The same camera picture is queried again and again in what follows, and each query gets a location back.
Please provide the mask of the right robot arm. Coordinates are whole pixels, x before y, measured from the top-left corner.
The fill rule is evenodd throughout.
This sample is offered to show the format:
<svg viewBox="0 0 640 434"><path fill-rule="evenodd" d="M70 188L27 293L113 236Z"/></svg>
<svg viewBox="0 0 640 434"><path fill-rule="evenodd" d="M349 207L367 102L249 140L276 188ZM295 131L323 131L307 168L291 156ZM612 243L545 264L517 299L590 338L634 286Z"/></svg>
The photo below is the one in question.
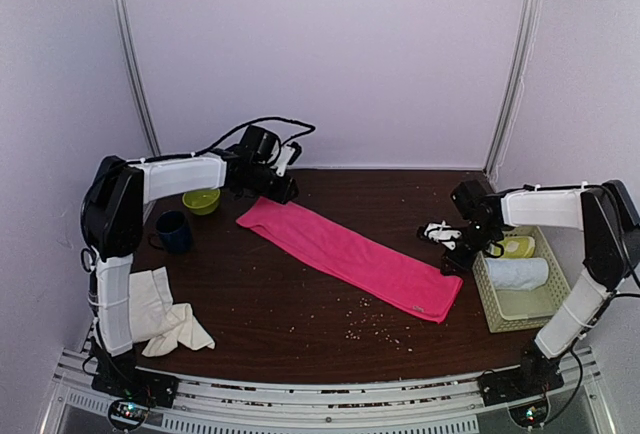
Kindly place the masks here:
<svg viewBox="0 0 640 434"><path fill-rule="evenodd" d="M517 392L533 395L550 380L559 360L596 326L626 280L639 278L639 210L617 179L499 192L464 181L451 199L463 226L440 222L423 231L428 240L444 246L444 273L470 269L476 256L488 253L506 231L529 226L550 235L561 266L573 270L569 294L524 348L513 373Z"/></svg>

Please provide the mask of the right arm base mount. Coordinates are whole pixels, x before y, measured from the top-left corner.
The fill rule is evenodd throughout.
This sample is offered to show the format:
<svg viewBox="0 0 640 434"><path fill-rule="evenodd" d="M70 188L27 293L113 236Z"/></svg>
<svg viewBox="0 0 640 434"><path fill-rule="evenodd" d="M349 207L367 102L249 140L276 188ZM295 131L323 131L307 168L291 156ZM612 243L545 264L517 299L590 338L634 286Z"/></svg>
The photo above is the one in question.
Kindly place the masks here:
<svg viewBox="0 0 640 434"><path fill-rule="evenodd" d="M520 367L486 370L477 383L485 407L506 404L510 419L527 430L544 426L551 417L548 394L564 386L558 371L536 378L527 377Z"/></svg>

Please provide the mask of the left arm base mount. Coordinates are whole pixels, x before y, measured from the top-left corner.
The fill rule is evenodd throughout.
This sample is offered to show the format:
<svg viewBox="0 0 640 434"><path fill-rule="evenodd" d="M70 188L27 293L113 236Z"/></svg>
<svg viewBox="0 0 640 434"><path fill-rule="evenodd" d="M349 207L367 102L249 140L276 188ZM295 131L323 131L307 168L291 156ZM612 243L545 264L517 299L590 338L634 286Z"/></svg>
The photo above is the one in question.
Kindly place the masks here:
<svg viewBox="0 0 640 434"><path fill-rule="evenodd" d="M175 376L144 370L135 370L132 382L118 374L96 373L91 383L93 390L113 397L107 407L107 420L123 433L140 428L153 409L171 408L178 385Z"/></svg>

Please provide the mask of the pink towel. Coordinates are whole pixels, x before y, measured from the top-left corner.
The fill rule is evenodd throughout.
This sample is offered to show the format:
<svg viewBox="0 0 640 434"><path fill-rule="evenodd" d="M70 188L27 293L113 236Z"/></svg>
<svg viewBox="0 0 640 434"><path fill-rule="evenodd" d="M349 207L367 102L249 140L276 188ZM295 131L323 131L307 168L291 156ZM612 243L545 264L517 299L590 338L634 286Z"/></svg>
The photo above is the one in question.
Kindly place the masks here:
<svg viewBox="0 0 640 434"><path fill-rule="evenodd" d="M463 286L418 261L316 212L259 199L236 223L304 264L419 319L441 323Z"/></svg>

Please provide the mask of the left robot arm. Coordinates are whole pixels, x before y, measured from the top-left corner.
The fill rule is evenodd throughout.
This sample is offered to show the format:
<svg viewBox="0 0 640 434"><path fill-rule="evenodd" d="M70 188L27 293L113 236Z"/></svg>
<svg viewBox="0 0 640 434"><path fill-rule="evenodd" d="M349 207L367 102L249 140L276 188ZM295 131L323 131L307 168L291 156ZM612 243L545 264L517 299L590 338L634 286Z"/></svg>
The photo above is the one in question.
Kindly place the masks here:
<svg viewBox="0 0 640 434"><path fill-rule="evenodd" d="M293 138L258 124L241 125L240 141L200 151L124 160L107 156L85 194L80 228L95 320L98 375L123 398L144 387L136 369L129 321L129 276L143 238L143 211L153 201L200 189L229 189L285 204L299 193L288 174L302 153Z"/></svg>

